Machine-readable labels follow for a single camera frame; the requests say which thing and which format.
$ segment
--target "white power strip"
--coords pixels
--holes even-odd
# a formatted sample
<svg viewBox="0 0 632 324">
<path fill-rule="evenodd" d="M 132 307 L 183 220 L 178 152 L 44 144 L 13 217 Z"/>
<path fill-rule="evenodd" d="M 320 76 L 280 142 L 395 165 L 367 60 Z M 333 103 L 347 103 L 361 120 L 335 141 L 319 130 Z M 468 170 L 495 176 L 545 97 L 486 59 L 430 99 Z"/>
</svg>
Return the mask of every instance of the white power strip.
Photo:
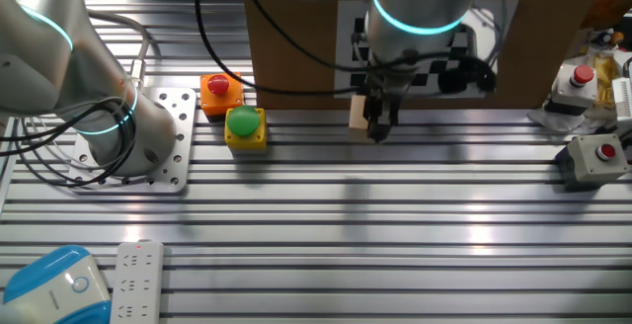
<svg viewBox="0 0 632 324">
<path fill-rule="evenodd" d="M 158 242 L 118 246 L 110 324 L 157 324 L 164 249 Z"/>
</svg>

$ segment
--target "metal mounting plate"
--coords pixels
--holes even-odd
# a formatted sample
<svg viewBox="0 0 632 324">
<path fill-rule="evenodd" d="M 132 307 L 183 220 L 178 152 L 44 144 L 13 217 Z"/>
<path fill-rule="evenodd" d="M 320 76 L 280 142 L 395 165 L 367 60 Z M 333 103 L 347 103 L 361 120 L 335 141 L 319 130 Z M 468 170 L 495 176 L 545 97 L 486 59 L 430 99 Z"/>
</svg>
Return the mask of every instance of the metal mounting plate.
<svg viewBox="0 0 632 324">
<path fill-rule="evenodd" d="M 189 159 L 193 140 L 193 129 L 196 116 L 197 94 L 189 88 L 145 88 L 143 93 L 147 98 L 157 103 L 171 113 L 176 123 L 176 135 L 178 140 L 169 157 L 152 173 L 141 177 L 109 177 L 103 185 L 90 185 L 86 188 L 72 189 L 79 195 L 93 194 L 178 194 L 187 186 L 187 174 L 189 172 Z M 73 157 L 77 160 L 85 160 L 86 165 L 97 163 L 92 157 L 88 141 L 77 136 Z M 69 176 L 81 177 L 84 180 L 92 179 L 98 171 L 89 172 L 71 168 Z"/>
</svg>

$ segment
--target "red button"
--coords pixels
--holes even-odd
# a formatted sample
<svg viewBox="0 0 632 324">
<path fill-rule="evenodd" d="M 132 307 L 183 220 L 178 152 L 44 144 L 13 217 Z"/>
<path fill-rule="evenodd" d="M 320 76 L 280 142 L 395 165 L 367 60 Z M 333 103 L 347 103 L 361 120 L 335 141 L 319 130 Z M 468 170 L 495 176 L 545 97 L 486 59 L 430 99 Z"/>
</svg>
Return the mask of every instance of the red button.
<svg viewBox="0 0 632 324">
<path fill-rule="evenodd" d="M 225 76 L 215 75 L 210 77 L 207 85 L 210 93 L 216 96 L 221 96 L 226 93 L 226 91 L 228 91 L 228 86 L 230 85 L 230 83 L 228 82 L 228 78 L 226 78 Z"/>
<path fill-rule="evenodd" d="M 607 161 L 616 156 L 616 149 L 610 144 L 604 144 L 596 150 L 596 155 L 603 161 Z"/>
<path fill-rule="evenodd" d="M 594 78 L 593 69 L 586 65 L 577 67 L 573 74 L 573 79 L 575 79 L 577 83 L 581 83 L 581 84 L 589 83 L 593 80 L 593 78 Z"/>
</svg>

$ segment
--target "blue device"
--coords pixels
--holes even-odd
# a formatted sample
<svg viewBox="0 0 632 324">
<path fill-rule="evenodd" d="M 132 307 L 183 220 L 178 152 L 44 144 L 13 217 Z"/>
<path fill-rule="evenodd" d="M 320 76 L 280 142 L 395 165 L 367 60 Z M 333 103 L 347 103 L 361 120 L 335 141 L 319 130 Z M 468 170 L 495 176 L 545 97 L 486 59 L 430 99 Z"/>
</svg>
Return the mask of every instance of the blue device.
<svg viewBox="0 0 632 324">
<path fill-rule="evenodd" d="M 3 301 L 19 309 L 28 324 L 108 324 L 112 310 L 94 258 L 76 245 L 56 249 L 17 272 Z"/>
</svg>

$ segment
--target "slotted metal surface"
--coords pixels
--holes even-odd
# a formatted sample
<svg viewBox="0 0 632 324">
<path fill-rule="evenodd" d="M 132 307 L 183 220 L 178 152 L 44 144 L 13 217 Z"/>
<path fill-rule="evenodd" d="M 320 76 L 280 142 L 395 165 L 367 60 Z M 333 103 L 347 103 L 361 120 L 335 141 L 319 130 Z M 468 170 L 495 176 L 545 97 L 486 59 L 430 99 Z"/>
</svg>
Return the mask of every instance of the slotted metal surface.
<svg viewBox="0 0 632 324">
<path fill-rule="evenodd" d="M 163 58 L 148 61 L 149 87 L 219 71 L 193 0 L 87 4 L 150 28 Z M 243 0 L 202 9 L 219 53 L 252 77 Z M 95 25 L 127 67 L 140 36 Z M 170 251 L 163 324 L 629 323 L 631 178 L 563 193 L 552 159 L 573 135 L 525 113 L 403 112 L 377 146 L 347 143 L 343 112 L 270 111 L 269 153 L 236 161 L 198 111 L 181 197 L 77 196 L 17 163 L 0 188 L 0 289 L 68 243 L 112 286 L 117 245 L 153 239 Z M 59 139 L 69 154 L 75 137 Z"/>
</svg>

